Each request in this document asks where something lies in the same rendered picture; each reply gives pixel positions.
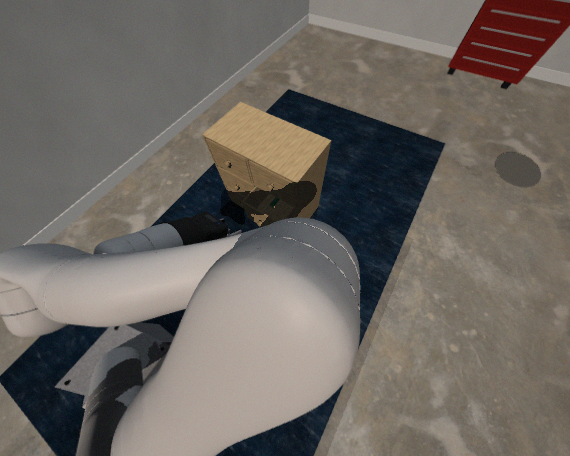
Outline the small wooden chest of drawers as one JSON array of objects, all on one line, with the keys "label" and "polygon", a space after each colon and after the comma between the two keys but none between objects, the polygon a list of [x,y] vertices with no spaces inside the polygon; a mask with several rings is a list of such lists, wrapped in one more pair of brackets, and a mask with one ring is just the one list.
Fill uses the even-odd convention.
[{"label": "small wooden chest of drawers", "polygon": [[[295,207],[294,218],[311,218],[318,208],[331,145],[330,139],[242,102],[202,136],[218,172],[220,165],[216,164],[206,139],[246,159],[252,182],[220,167],[251,183],[253,188],[258,186],[254,184],[249,160],[295,183],[294,206],[258,187]],[[229,194],[227,187],[226,190]],[[230,199],[233,202],[231,196]]]}]

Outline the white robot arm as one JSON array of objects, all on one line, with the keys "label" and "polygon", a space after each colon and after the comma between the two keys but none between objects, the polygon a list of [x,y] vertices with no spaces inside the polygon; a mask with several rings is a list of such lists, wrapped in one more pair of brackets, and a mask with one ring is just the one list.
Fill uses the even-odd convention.
[{"label": "white robot arm", "polygon": [[0,253],[0,314],[16,336],[184,309],[144,385],[136,349],[98,360],[76,456],[216,456],[324,403],[359,348],[359,262],[338,230],[302,217],[161,249],[135,232],[92,255],[49,243]]}]

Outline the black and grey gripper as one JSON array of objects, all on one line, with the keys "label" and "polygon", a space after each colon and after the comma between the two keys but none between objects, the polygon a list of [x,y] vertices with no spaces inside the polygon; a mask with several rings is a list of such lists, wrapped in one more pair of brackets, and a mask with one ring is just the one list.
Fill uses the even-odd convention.
[{"label": "black and grey gripper", "polygon": [[225,219],[217,219],[208,212],[196,214],[174,221],[164,221],[158,225],[145,228],[139,233],[146,236],[154,249],[169,248],[201,243],[240,234],[239,229],[230,234],[224,223]]}]

